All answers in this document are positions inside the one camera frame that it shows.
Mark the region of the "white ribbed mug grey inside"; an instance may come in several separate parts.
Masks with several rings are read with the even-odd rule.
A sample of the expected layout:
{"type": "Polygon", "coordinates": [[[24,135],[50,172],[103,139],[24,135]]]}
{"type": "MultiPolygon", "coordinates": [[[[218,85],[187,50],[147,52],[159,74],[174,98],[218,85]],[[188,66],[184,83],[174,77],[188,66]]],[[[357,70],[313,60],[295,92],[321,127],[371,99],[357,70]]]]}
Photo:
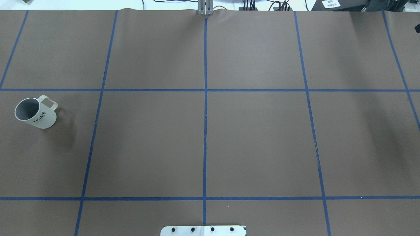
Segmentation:
{"type": "Polygon", "coordinates": [[[46,95],[39,98],[26,98],[14,110],[16,119],[40,129],[52,127],[57,121],[55,110],[58,103],[46,95]]]}

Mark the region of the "black power adapter box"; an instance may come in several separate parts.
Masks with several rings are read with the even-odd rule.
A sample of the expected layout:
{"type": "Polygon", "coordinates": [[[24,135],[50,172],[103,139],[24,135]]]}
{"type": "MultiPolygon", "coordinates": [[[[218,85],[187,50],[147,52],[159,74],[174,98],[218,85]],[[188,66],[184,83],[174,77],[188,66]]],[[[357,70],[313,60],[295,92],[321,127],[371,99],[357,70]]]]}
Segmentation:
{"type": "Polygon", "coordinates": [[[311,11],[362,11],[367,0],[317,0],[311,11]]]}

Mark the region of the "aluminium frame post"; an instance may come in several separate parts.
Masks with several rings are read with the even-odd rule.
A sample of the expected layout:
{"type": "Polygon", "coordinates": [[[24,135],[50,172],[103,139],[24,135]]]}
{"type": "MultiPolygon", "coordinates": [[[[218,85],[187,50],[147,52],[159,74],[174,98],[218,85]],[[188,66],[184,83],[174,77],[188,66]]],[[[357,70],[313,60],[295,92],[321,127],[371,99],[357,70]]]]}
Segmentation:
{"type": "Polygon", "coordinates": [[[213,15],[213,0],[197,0],[198,15],[213,15]]]}

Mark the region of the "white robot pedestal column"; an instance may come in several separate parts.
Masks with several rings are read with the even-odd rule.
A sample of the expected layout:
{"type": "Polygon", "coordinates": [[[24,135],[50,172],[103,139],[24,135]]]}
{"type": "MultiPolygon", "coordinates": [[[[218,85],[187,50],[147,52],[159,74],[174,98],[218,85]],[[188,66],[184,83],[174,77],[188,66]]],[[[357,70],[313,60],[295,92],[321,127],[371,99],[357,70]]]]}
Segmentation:
{"type": "Polygon", "coordinates": [[[246,226],[165,226],[161,236],[246,236],[246,226]]]}

